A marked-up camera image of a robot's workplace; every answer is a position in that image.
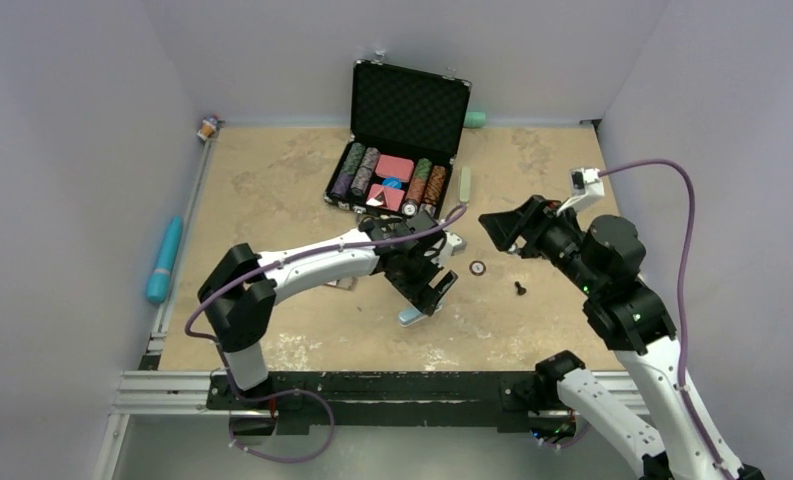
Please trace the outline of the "green stapler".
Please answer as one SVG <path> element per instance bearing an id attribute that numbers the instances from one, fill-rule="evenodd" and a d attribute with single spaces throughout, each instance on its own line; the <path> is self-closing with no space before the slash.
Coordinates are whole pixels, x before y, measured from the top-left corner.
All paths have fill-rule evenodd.
<path id="1" fill-rule="evenodd" d="M 458 201 L 461 204 L 468 204 L 471 199 L 472 191 L 472 169 L 468 166 L 462 167 L 459 171 L 458 180 Z"/>

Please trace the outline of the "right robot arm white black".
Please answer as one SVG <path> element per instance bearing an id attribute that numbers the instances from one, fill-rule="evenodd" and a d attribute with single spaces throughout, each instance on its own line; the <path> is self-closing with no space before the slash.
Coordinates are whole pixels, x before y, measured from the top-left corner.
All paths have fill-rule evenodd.
<path id="1" fill-rule="evenodd" d="M 577 412 L 639 479 L 762 478 L 728 447 L 681 371 L 676 326 L 639 277 L 646 250 L 632 222 L 601 215 L 583 230 L 575 214 L 539 195 L 479 221 L 498 250 L 523 239 L 521 258 L 548 260 L 585 294 L 588 324 L 625 367 L 650 418 L 617 400 L 569 351 L 537 364 L 533 392 L 541 404 Z"/>

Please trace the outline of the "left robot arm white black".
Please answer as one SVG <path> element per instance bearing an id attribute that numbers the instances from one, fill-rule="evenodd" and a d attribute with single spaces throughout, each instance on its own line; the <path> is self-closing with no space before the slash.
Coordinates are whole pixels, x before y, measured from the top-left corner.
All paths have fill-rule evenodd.
<path id="1" fill-rule="evenodd" d="M 444 268 L 465 240 L 449 221 L 427 213 L 367 218 L 333 239 L 308 246 L 255 253 L 240 244 L 227 251 L 198 292 L 204 315 L 230 376 L 231 395 L 244 408 L 269 399 L 270 382 L 261 340 L 273 309 L 310 289 L 381 274 L 408 302 L 398 315 L 408 327 L 436 314 L 458 276 Z"/>

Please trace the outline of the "blue stapler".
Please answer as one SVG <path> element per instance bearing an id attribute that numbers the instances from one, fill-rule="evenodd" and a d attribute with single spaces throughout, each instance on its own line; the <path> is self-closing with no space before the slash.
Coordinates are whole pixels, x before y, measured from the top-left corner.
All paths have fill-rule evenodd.
<path id="1" fill-rule="evenodd" d="M 431 313 L 423 312 L 416 307 L 408 307 L 403 309 L 398 315 L 398 322 L 402 327 L 412 326 L 422 320 L 430 318 L 440 312 L 443 305 L 436 306 Z"/>

